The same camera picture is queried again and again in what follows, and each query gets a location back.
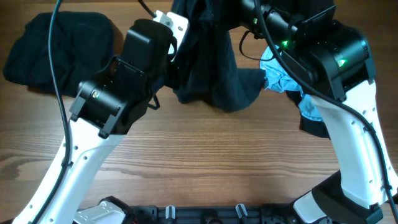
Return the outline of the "dark green t-shirt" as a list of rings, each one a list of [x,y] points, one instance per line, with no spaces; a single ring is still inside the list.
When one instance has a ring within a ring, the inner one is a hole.
[[[264,88],[264,71],[239,68],[229,30],[240,25],[238,1],[176,0],[171,11],[190,27],[167,69],[164,84],[181,103],[203,100],[224,111],[250,106]]]

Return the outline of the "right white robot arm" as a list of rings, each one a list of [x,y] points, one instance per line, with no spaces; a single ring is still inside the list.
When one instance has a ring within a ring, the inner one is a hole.
[[[358,30],[334,18],[333,1],[238,1],[240,23],[317,107],[339,170],[292,203],[287,223],[377,223],[397,213],[397,173],[376,106],[374,62]]]

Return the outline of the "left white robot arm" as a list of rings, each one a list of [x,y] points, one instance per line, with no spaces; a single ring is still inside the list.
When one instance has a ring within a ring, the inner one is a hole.
[[[172,81],[174,63],[190,23],[157,11],[128,30],[121,55],[78,86],[65,137],[37,191],[15,223],[74,223],[97,171]]]

